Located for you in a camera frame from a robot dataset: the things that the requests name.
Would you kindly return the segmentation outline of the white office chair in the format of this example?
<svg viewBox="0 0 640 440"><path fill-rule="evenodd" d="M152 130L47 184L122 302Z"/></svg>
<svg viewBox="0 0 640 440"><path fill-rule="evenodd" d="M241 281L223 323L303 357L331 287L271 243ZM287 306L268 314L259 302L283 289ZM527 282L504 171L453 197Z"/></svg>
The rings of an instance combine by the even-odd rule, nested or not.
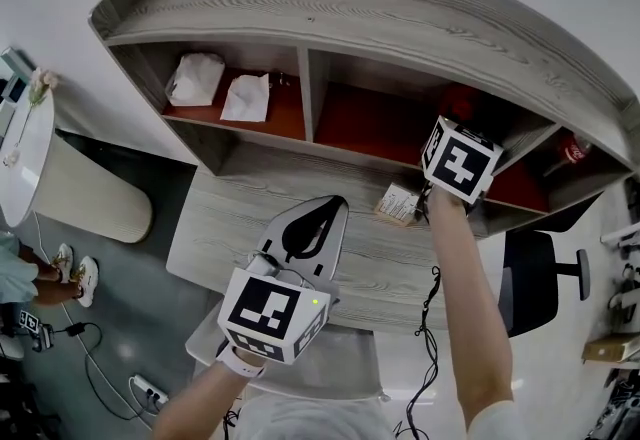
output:
<svg viewBox="0 0 640 440"><path fill-rule="evenodd" d="M293 365L270 363L249 386L311 400L356 401L383 395L371 331L326 325Z"/></svg>

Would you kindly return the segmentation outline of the spare hand-held gripper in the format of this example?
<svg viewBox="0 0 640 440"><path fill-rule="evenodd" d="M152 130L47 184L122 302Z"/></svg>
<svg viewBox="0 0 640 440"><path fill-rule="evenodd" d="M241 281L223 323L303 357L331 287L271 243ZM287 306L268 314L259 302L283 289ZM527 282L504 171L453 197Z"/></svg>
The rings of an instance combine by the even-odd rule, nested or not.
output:
<svg viewBox="0 0 640 440"><path fill-rule="evenodd" d="M21 310L19 315L19 325L25 329L32 339L32 350L43 352L53 347L54 328L50 324L45 324L39 318L26 310Z"/></svg>

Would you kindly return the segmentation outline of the white power strip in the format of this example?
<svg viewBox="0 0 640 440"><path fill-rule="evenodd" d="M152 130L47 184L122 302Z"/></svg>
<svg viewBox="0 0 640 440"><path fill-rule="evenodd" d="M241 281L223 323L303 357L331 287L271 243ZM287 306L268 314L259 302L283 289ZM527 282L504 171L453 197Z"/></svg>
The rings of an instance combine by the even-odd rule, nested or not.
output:
<svg viewBox="0 0 640 440"><path fill-rule="evenodd" d="M168 394L160 390L157 386L150 383L143 376L134 374L132 376L133 385L147 395L151 402L155 405L164 405L168 402Z"/></svg>

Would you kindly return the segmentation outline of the teal box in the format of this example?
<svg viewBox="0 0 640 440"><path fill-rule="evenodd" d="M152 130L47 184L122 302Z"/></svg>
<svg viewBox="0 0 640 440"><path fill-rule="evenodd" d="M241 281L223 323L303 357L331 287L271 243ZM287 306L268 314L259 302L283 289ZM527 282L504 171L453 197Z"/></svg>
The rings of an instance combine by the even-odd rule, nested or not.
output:
<svg viewBox="0 0 640 440"><path fill-rule="evenodd" d="M11 46L0 52L0 103L19 101L35 65L21 50Z"/></svg>

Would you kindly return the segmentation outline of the grey wooden shelf unit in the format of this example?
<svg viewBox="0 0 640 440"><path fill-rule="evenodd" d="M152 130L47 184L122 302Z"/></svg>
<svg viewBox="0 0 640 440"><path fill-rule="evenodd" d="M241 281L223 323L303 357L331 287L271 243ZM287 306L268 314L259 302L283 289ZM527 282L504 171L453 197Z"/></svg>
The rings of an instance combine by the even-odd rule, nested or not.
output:
<svg viewBox="0 0 640 440"><path fill-rule="evenodd" d="M640 173L640 99L600 57L516 0L101 0L97 38L158 116L212 174L257 145L400 175L417 191L443 91L482 92L465 125L503 148L480 234L560 212ZM225 71L210 106L174 107L183 55ZM241 75L270 88L265 122L221 120ZM563 134L593 145L548 177Z"/></svg>

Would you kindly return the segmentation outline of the grey wood-grain table top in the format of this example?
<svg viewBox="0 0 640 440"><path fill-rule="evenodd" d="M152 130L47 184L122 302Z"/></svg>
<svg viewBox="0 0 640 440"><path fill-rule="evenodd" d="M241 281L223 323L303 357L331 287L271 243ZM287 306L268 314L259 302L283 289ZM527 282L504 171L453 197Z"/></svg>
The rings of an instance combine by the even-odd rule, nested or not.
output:
<svg viewBox="0 0 640 440"><path fill-rule="evenodd" d="M424 222L401 227L374 208L398 174L257 145L239 147L218 175L197 169L167 260L172 274L222 293L269 222L308 199L340 195L349 205L335 273L333 324L411 334L433 284L435 253Z"/></svg>

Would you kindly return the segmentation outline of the round white pedestal table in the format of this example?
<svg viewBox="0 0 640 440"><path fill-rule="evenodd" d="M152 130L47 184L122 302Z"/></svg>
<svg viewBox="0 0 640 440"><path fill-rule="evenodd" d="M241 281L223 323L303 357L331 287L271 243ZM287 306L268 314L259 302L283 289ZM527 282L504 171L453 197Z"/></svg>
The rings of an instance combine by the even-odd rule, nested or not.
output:
<svg viewBox="0 0 640 440"><path fill-rule="evenodd" d="M150 199L55 133L51 92L32 112L16 165L2 164L26 116L27 94L17 102L0 147L0 212L6 223L17 227L35 212L123 243L143 240L153 221Z"/></svg>

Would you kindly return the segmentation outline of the person's white shirt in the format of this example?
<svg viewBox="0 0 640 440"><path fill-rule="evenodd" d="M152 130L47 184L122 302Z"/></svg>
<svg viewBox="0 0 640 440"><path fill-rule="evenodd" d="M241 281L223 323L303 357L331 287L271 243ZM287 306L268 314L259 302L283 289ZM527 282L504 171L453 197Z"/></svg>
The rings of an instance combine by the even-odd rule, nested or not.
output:
<svg viewBox="0 0 640 440"><path fill-rule="evenodd" d="M398 440L377 401L295 400L263 394L245 403L233 440ZM528 440L511 401L472 419L467 440Z"/></svg>

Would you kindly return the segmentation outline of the small card box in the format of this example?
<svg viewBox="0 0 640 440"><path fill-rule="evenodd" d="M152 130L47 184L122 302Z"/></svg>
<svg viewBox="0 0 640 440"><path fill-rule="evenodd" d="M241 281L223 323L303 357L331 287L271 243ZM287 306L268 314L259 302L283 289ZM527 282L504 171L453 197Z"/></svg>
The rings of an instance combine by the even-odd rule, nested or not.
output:
<svg viewBox="0 0 640 440"><path fill-rule="evenodd" d="M415 221L419 198L418 193L391 183L374 212L386 220L406 227Z"/></svg>

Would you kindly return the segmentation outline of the plastic bottle with red label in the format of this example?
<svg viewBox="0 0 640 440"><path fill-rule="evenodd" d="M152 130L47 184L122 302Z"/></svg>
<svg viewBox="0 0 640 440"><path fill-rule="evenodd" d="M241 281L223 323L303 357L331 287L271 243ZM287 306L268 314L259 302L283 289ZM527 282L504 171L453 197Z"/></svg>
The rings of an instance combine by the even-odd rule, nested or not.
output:
<svg viewBox="0 0 640 440"><path fill-rule="evenodd" d="M592 147L592 143L580 135L563 134L556 146L555 159L543 171L542 176L548 177L564 166L580 163L589 155Z"/></svg>

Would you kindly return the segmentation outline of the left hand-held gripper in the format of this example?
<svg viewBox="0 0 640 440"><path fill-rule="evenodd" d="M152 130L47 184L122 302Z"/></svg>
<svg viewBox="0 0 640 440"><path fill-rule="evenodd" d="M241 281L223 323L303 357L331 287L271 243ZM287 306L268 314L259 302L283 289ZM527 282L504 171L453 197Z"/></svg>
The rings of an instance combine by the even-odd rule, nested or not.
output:
<svg viewBox="0 0 640 440"><path fill-rule="evenodd" d="M348 214L347 201L330 195L271 220L258 242L265 253L255 253L247 268L233 271L218 315L232 346L281 364L296 361L338 299L338 286L330 280Z"/></svg>

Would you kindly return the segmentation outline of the black patterned bag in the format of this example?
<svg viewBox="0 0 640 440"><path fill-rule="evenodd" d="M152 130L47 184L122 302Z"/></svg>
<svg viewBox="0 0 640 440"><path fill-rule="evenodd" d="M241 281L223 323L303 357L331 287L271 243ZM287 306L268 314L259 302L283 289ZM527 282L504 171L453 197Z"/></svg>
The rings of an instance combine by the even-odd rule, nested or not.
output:
<svg viewBox="0 0 640 440"><path fill-rule="evenodd" d="M584 440L640 440L640 383L616 384Z"/></svg>

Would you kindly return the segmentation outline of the red wiping cloth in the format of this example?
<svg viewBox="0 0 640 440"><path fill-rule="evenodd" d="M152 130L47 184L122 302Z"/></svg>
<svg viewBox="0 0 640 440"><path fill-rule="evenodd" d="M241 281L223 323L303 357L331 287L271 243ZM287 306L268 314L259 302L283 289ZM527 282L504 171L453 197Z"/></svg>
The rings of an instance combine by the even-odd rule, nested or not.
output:
<svg viewBox="0 0 640 440"><path fill-rule="evenodd" d="M439 114L458 124L474 120L482 92L462 84L452 84L442 93Z"/></svg>

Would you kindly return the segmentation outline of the black metal stand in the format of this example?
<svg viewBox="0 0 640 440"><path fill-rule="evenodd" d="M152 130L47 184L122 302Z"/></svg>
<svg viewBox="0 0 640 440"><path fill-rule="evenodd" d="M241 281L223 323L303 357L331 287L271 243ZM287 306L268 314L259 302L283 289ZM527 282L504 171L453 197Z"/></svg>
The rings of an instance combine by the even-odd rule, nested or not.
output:
<svg viewBox="0 0 640 440"><path fill-rule="evenodd" d="M38 409L34 385L0 372L0 440L61 440L59 422Z"/></svg>

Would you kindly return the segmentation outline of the white wristband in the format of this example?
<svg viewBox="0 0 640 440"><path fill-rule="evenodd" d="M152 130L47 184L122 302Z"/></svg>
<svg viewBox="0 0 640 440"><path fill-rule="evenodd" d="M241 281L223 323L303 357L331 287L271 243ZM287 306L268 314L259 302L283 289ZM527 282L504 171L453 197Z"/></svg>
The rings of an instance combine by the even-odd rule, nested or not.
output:
<svg viewBox="0 0 640 440"><path fill-rule="evenodd" d="M231 344L227 344L221 350L216 356L216 361L224 364L235 374L247 379L260 377L264 372L263 365L256 366L245 361L236 353L235 348Z"/></svg>

